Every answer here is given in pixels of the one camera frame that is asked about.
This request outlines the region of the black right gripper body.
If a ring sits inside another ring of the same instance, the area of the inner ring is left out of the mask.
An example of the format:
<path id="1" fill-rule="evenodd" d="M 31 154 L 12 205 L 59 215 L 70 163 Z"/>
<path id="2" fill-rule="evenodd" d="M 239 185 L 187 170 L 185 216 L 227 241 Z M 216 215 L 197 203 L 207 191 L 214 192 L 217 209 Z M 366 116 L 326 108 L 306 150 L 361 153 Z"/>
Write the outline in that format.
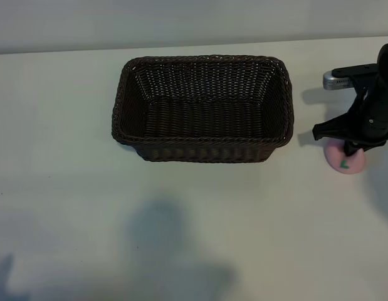
<path id="1" fill-rule="evenodd" d="M 385 144 L 388 140 L 388 84 L 373 81 L 356 96 L 346 113 L 315 125 L 312 134 L 315 140 L 328 137 L 362 146 Z"/>

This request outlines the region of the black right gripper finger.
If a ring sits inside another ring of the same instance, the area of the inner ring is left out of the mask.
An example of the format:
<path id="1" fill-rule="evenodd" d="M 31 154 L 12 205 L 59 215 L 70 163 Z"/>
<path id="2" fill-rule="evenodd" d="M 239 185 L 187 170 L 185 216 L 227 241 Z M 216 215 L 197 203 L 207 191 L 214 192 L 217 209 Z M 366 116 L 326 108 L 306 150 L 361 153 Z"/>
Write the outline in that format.
<path id="1" fill-rule="evenodd" d="M 345 141 L 343 151 L 347 157 L 354 155 L 359 150 L 359 145 L 352 141 Z"/>

